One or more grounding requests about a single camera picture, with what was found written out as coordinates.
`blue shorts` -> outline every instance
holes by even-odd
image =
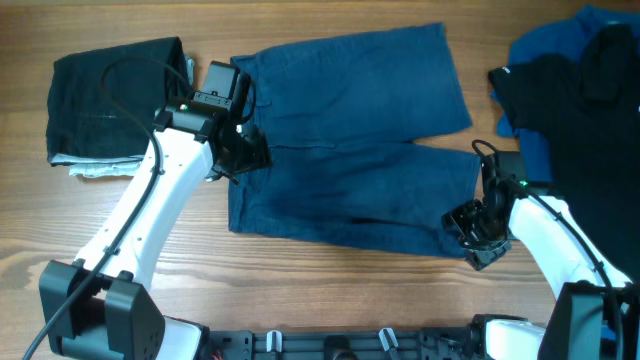
[[[257,87],[273,167],[229,186],[229,229],[461,257],[441,216],[473,198],[479,158],[415,145],[471,126],[444,26],[232,58]]]

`black bracket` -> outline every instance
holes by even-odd
[[[215,164],[207,180],[224,176],[237,184],[235,176],[271,166],[264,133],[252,124],[243,124],[250,86],[249,75],[237,67],[212,62],[203,90],[193,99],[169,99],[158,110],[154,129],[173,128],[193,134],[195,141],[208,141]]]
[[[508,173],[524,172],[517,152],[499,152],[489,158]],[[444,228],[458,234],[467,262],[478,271],[504,256],[515,240],[508,228],[517,196],[513,187],[484,163],[482,185],[483,201],[468,201],[442,216]]]
[[[45,321],[88,273],[81,266],[49,262],[39,282]],[[51,351],[75,359],[155,359],[164,337],[164,317],[145,288],[128,275],[96,276],[49,332]],[[100,291],[107,292],[104,300],[94,297]]]
[[[490,360],[480,342],[484,341],[484,324],[496,318],[522,320],[478,315],[473,328],[474,323],[420,331],[385,328],[380,332],[283,333],[281,351],[268,346],[273,331],[211,332],[210,336],[213,353],[228,360]]]

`wood grain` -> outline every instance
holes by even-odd
[[[0,359],[20,357],[43,324],[37,282],[46,263],[70,261],[128,183],[126,178],[72,178],[67,169],[46,163],[46,99],[54,60],[177,35],[196,59],[201,84],[210,60],[228,61],[303,39],[443,21],[474,126],[419,143],[469,151],[471,140],[480,137],[515,149],[513,140],[494,135],[500,110],[489,99],[486,72],[506,62],[513,40],[570,17],[583,5],[508,0],[135,4],[148,2],[0,7]],[[633,1],[607,6],[640,10]],[[225,181],[201,184],[164,247],[152,296],[165,314],[214,329],[329,330],[456,326],[486,312],[544,324],[553,308],[549,286],[518,243],[505,258],[475,272],[458,260],[236,235],[227,230],[226,187]],[[46,345],[37,354],[51,357]]]

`black cable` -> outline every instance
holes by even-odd
[[[151,178],[149,179],[149,183],[147,184],[147,187],[144,189],[144,192],[142,193],[140,200],[138,200],[138,203],[134,207],[133,211],[131,212],[127,220],[125,221],[122,228],[120,228],[120,231],[118,232],[116,237],[113,239],[113,241],[111,242],[111,245],[109,245],[109,248],[105,251],[100,261],[98,261],[96,266],[94,266],[91,272],[87,274],[87,276],[80,282],[80,284],[78,284],[78,286],[76,286],[73,289],[69,297],[62,303],[62,305],[60,305],[58,310],[56,310],[53,316],[51,316],[49,321],[42,327],[42,330],[40,330],[38,335],[36,335],[36,337],[33,339],[33,342],[31,343],[31,345],[25,352],[24,356],[22,357],[23,360],[31,359],[31,357],[36,352],[36,349],[38,348],[40,343],[42,343],[42,341],[47,336],[49,331],[51,331],[51,329],[56,324],[56,322],[60,319],[60,317],[62,317],[62,315],[65,314],[65,312],[69,310],[69,308],[75,303],[75,301],[78,300],[78,298],[84,294],[84,292],[87,290],[87,287],[89,287],[89,285],[91,284],[91,281],[93,281],[93,279],[96,277],[96,275],[98,275],[98,273],[104,267],[104,265],[106,265],[107,261],[109,261],[109,258],[111,258],[111,255],[118,249],[124,235],[127,233],[127,231],[129,230],[129,227],[135,221],[136,217],[138,216],[138,213],[146,203],[149,195],[151,194],[151,191],[153,190],[153,187],[155,186],[158,175],[160,174],[160,169],[162,167],[162,162],[161,162],[162,158],[160,156],[160,145],[158,145],[158,140],[153,135],[153,133],[149,129],[147,129],[147,127],[144,125],[144,123],[140,119],[138,119],[135,115],[133,115],[127,109],[125,109],[107,91],[107,87],[105,84],[105,78],[107,73],[116,65],[126,61],[147,61],[147,62],[151,62],[157,65],[163,66],[164,68],[169,70],[171,73],[173,73],[179,80],[187,84],[191,89],[191,92],[193,92],[193,88],[191,88],[191,84],[189,84],[189,81],[187,81],[179,72],[177,72],[171,66],[163,62],[155,59],[151,59],[151,58],[125,57],[122,59],[118,59],[112,62],[111,64],[109,64],[102,72],[102,76],[100,77],[100,89],[102,90],[102,93],[104,94],[104,96],[111,102],[111,104],[116,109],[118,109],[120,112],[126,115],[129,119],[131,119],[134,122],[134,124],[136,124],[145,133],[145,135],[149,137],[149,140],[151,141],[151,145],[153,146],[153,153],[155,156],[154,166],[153,166],[153,169],[151,170]]]
[[[256,83],[253,82],[253,80],[251,80],[251,88],[253,89],[251,91],[251,95],[253,95],[253,99],[252,99],[252,103],[251,103],[251,110],[249,110],[249,113],[247,114],[247,116],[243,116],[242,117],[242,123],[246,123],[247,121],[249,121],[249,119],[251,119],[251,117],[253,116],[254,111],[256,110]]]
[[[576,231],[576,229],[573,226],[571,226],[571,224],[569,224],[569,222],[562,216],[561,213],[557,212],[554,208],[551,207],[551,205],[549,205],[546,201],[542,200],[542,198],[538,194],[531,191],[529,188],[523,186],[522,183],[520,183],[513,174],[506,174],[505,171],[500,169],[490,157],[488,157],[482,151],[480,151],[480,149],[478,149],[477,144],[485,145],[486,147],[490,148],[496,153],[499,152],[498,149],[496,149],[493,145],[491,145],[490,143],[484,140],[476,139],[471,142],[471,147],[482,158],[482,161],[484,161],[493,170],[495,170],[498,175],[500,175],[505,179],[508,179],[514,185],[516,190],[519,190],[522,194],[526,196],[531,196],[540,205],[542,205],[550,214],[552,214],[555,217],[556,221],[560,221],[560,223],[567,230],[569,230],[571,235],[573,235],[576,238],[576,240],[578,241],[578,243],[580,244],[584,252],[587,254],[587,257],[589,257],[589,260],[591,261],[591,263],[593,263],[594,268],[602,278],[602,282],[604,282],[604,286],[607,289],[607,296],[609,297],[611,310],[613,311],[613,328],[616,333],[616,359],[622,360],[622,357],[624,354],[622,313],[620,311],[620,306],[616,298],[615,290],[611,285],[611,280],[609,279],[609,276],[607,276],[607,273],[604,271],[604,264],[601,261],[598,261],[593,251],[591,251],[591,248],[589,247],[589,245],[587,245],[587,243],[584,241],[582,236],[580,236],[578,231]]]

